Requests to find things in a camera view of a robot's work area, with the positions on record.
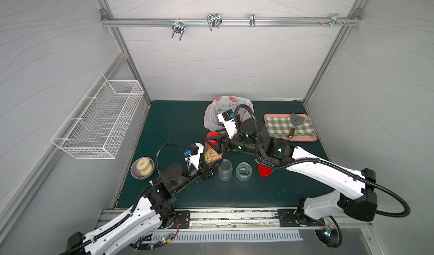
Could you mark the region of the red jar lid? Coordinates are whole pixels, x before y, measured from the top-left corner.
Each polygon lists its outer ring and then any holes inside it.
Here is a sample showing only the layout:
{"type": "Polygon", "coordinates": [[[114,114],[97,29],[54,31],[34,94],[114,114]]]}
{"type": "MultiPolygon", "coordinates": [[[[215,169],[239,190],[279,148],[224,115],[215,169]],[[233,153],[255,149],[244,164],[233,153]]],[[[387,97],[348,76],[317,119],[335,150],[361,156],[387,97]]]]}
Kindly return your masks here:
{"type": "Polygon", "coordinates": [[[258,173],[260,174],[260,176],[262,177],[268,177],[273,173],[273,169],[270,169],[268,167],[265,167],[263,165],[259,165],[258,166],[258,173]]]}

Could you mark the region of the glass peanut jar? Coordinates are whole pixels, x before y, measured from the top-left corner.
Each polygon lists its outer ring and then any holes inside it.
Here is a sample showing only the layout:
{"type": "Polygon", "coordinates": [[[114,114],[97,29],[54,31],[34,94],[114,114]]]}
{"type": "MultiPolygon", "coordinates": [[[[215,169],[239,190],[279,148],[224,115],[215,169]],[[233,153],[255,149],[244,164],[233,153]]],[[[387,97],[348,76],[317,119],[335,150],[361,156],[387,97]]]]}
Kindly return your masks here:
{"type": "Polygon", "coordinates": [[[252,167],[247,162],[241,162],[236,167],[236,178],[240,181],[248,181],[252,175],[252,167]]]}

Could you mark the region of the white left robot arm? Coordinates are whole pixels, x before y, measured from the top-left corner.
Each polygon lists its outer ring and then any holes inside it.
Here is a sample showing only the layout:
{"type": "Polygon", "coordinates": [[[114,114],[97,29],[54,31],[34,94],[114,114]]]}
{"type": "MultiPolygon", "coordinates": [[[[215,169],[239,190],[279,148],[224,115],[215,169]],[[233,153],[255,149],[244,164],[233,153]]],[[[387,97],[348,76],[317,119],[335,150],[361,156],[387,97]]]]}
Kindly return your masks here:
{"type": "Polygon", "coordinates": [[[134,204],[109,223],[87,234],[76,233],[69,238],[67,255],[116,255],[141,236],[160,227],[169,227],[176,218],[173,203],[175,195],[198,178],[212,179],[222,157],[210,162],[201,155],[206,147],[190,145],[184,155],[186,166],[170,164],[159,177],[145,188],[134,204]]]}

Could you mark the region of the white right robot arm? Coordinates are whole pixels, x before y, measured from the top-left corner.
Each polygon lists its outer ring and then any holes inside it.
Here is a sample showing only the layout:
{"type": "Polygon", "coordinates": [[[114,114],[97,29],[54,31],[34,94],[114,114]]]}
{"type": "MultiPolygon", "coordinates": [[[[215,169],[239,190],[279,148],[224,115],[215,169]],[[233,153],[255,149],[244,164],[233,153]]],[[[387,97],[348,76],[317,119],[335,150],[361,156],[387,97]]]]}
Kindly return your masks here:
{"type": "Polygon", "coordinates": [[[333,192],[318,197],[301,198],[294,212],[300,224],[307,224],[328,215],[345,214],[353,219],[370,222],[376,215],[403,218],[411,213],[409,204],[398,194],[376,182],[370,169],[351,170],[309,153],[290,140],[271,137],[260,127],[254,111],[246,104],[217,113],[225,133],[209,137],[215,149],[224,155],[233,151],[254,156],[256,163],[271,171],[287,170],[315,179],[333,192]],[[377,208],[376,191],[393,197],[403,206],[399,213],[377,208]]]}

